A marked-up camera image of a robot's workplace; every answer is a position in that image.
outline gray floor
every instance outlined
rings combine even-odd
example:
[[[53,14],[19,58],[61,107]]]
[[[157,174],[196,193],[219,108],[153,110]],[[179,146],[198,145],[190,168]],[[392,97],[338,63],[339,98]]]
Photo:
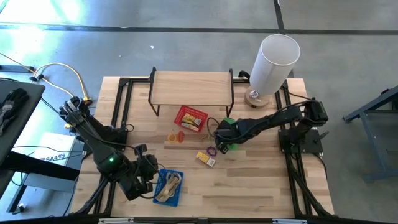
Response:
[[[395,0],[280,0],[288,29],[397,30]],[[138,27],[277,28],[272,0],[147,0],[30,1],[10,0],[1,22]],[[29,27],[0,30],[0,52],[32,66],[63,62],[83,76],[96,99],[105,75],[148,75],[161,70],[251,71],[261,40],[268,34],[44,32]],[[305,79],[309,96],[322,100],[330,121],[322,130],[328,183],[337,215],[345,218],[397,222],[398,179],[367,184],[363,174],[376,170],[361,122],[341,117],[398,84],[398,36],[292,35],[302,56],[295,77]],[[11,63],[0,58],[0,64]],[[78,80],[62,67],[45,71],[48,78],[76,95]],[[27,75],[1,73],[27,80]],[[44,98],[57,107],[68,96],[47,86]],[[38,124],[40,130],[33,131]],[[63,121],[40,103],[24,135],[34,142],[43,131],[68,134]],[[61,215],[70,194],[28,189],[22,202],[29,210],[5,214],[16,187],[0,200],[0,220]]]

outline rope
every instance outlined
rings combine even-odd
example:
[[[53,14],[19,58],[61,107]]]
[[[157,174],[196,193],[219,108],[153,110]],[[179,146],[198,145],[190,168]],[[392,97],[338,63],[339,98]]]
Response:
[[[181,183],[181,179],[182,179],[181,175],[178,173],[173,173],[173,174],[167,173],[166,175],[167,183],[163,187],[163,189],[159,192],[159,194],[156,196],[156,200],[160,202],[165,202],[170,197],[173,197],[175,189]]]

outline blue basket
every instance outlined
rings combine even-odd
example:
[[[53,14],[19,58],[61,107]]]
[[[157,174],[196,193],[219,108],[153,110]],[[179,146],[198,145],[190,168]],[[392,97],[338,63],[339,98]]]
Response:
[[[168,169],[161,169],[159,171],[159,178],[157,179],[157,185],[156,185],[156,189],[155,189],[155,195],[158,195],[160,193],[160,191],[163,189],[163,187],[166,185],[167,181],[166,181],[166,175],[167,173],[178,173],[181,175],[181,183],[177,186],[177,189],[175,189],[174,192],[174,196],[170,197],[169,199],[167,199],[167,201],[165,202],[160,202],[158,200],[156,200],[156,198],[154,198],[154,203],[160,204],[160,205],[167,205],[167,206],[171,206],[171,207],[177,207],[178,206],[178,201],[180,200],[180,191],[181,191],[181,185],[182,185],[182,180],[184,177],[184,173],[183,172],[179,172],[176,170],[168,170]]]

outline orange object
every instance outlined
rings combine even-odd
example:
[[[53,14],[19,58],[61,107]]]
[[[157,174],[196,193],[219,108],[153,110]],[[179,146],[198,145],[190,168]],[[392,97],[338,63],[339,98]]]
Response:
[[[184,132],[183,131],[179,131],[178,134],[177,134],[177,137],[178,137],[178,142],[182,143],[184,141],[184,137],[185,137]]]
[[[177,142],[177,135],[174,134],[174,132],[171,132],[168,136],[167,136],[167,140],[169,143],[175,143]]]

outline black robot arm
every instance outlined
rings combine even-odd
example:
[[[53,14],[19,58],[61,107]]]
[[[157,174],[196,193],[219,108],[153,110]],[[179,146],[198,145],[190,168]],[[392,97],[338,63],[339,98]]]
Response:
[[[259,119],[238,119],[233,124],[222,121],[214,132],[215,143],[217,148],[225,154],[230,144],[242,144],[260,134],[261,131],[296,121],[299,121],[299,124],[289,129],[289,141],[292,144],[304,139],[312,127],[324,125],[328,121],[328,116],[322,102],[308,100],[289,105],[272,115]]]
[[[142,194],[153,191],[152,184],[149,181],[153,179],[157,172],[157,159],[150,154],[142,155],[147,150],[145,144],[137,147],[121,144],[120,140],[127,136],[125,127],[115,129],[103,126],[90,115],[87,106],[77,97],[71,98],[60,107],[60,116],[75,128],[85,144],[91,149],[97,169],[105,179],[98,186],[93,198],[82,208],[84,211],[91,208],[96,193],[102,191],[108,182],[118,182],[128,200],[133,200]],[[122,150],[117,150],[121,147],[134,149],[135,155],[138,156],[137,160],[130,161]]]

